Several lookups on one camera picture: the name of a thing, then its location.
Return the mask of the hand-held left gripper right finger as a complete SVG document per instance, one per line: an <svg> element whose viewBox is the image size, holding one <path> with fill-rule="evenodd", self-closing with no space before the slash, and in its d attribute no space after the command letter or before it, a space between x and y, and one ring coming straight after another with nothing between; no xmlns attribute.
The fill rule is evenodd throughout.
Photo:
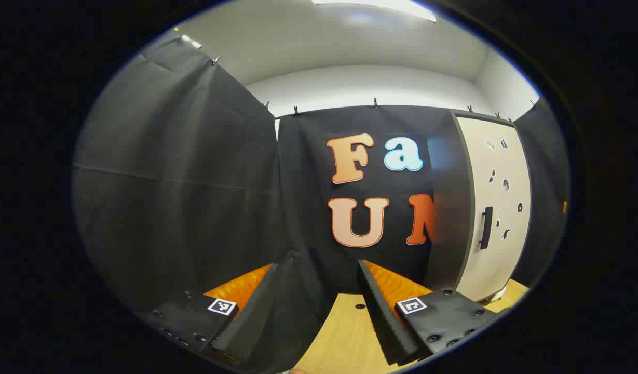
<svg viewBox="0 0 638 374"><path fill-rule="evenodd" d="M370 261L357 281L387 364L404 366L451 348L497 315L451 287L430 290Z"/></svg>

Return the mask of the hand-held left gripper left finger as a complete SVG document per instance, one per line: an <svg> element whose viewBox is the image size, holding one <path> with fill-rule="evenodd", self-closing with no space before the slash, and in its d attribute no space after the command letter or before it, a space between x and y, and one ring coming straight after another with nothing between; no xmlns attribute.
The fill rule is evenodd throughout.
<svg viewBox="0 0 638 374"><path fill-rule="evenodd" d="M271 313L279 271L279 263L269 263L210 290L189 277L141 297L134 312L182 350L243 364Z"/></svg>

